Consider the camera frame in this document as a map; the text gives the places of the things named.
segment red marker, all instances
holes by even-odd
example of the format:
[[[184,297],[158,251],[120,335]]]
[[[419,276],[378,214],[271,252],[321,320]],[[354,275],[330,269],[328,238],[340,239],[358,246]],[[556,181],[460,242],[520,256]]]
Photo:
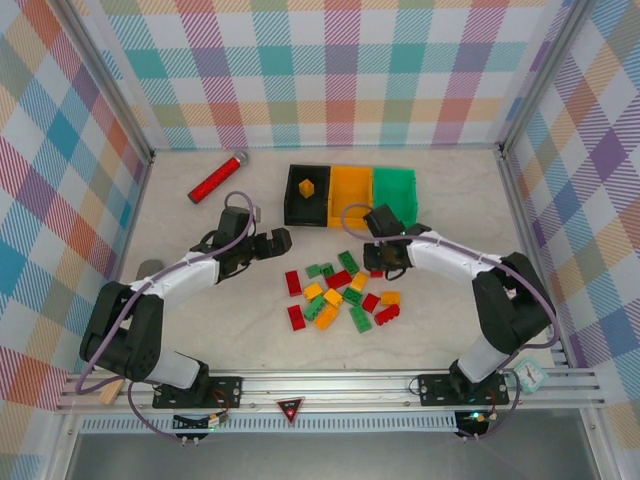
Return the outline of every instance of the red marker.
[[[229,178],[233,172],[247,163],[249,163],[249,155],[242,150],[238,150],[233,154],[233,157],[227,160],[218,170],[209,175],[200,185],[189,192],[187,195],[189,200],[197,205],[203,198],[213,192],[218,185]]]

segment red triangle label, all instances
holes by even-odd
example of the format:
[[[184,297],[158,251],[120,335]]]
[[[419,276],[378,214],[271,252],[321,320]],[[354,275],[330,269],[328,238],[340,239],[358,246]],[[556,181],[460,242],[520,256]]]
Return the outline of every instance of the red triangle label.
[[[293,425],[293,422],[296,421],[296,417],[298,416],[298,412],[300,411],[300,406],[302,405],[302,401],[304,397],[300,398],[289,398],[287,400],[278,400],[276,403],[284,413],[284,416],[287,417],[289,423]]]

